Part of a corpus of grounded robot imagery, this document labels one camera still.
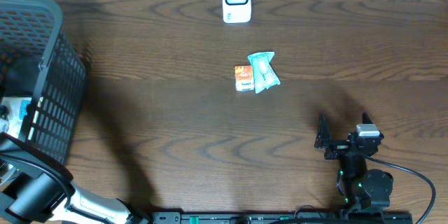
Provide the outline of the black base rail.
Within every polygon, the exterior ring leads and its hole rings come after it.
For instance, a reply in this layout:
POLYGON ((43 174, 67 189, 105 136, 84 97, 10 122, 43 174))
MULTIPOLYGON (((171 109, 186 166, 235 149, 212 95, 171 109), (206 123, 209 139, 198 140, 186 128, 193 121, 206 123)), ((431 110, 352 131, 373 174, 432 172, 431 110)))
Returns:
POLYGON ((311 210, 297 213, 179 213, 153 212, 154 224, 269 224, 269 223, 386 223, 413 224, 408 213, 352 213, 343 218, 336 213, 311 210))

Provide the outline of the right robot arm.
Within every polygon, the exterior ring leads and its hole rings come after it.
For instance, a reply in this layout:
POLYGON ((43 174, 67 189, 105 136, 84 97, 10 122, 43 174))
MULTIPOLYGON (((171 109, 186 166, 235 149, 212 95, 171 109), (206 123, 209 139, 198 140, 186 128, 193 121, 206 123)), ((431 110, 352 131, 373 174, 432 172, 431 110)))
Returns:
POLYGON ((346 198, 346 206, 339 211, 341 218, 362 213, 381 215, 390 206, 392 175, 380 169, 368 169, 366 164, 378 151, 383 138, 366 113, 362 115, 362 123, 343 140, 333 139, 324 115, 319 116, 314 147, 325 150, 325 159, 339 162, 337 188, 346 198))

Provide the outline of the grey plastic mesh basket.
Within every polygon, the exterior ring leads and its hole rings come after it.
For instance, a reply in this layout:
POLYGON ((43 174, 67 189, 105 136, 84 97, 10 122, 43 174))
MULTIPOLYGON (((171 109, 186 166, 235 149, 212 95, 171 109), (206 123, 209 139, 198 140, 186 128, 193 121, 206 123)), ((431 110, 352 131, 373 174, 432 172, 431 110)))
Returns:
POLYGON ((15 137, 65 163, 87 72, 53 0, 1 0, 1 86, 29 103, 15 137))

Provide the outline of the orange tissue pack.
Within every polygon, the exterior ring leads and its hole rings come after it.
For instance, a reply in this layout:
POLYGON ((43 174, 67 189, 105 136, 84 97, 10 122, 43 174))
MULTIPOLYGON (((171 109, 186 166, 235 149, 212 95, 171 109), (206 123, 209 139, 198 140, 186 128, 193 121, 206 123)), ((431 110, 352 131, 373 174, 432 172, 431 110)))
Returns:
POLYGON ((245 92, 254 90, 255 83, 253 77, 253 67, 251 65, 235 66, 234 77, 236 91, 245 92))

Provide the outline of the white teal package in basket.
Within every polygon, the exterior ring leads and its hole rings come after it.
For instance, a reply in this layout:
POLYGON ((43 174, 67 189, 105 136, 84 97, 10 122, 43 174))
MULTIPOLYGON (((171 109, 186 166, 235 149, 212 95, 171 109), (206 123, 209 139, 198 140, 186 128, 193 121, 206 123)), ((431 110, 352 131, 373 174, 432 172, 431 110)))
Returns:
POLYGON ((18 138, 31 97, 4 97, 1 101, 1 132, 18 138))

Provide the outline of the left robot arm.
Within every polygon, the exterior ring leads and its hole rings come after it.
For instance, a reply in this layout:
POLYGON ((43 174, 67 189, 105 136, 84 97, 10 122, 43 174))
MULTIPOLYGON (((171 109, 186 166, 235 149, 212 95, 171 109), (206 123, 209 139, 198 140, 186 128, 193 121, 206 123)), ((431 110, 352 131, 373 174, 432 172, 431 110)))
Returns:
POLYGON ((1 217, 10 223, 153 222, 126 202, 77 186, 64 165, 7 133, 1 134, 1 160, 21 171, 1 191, 1 217))

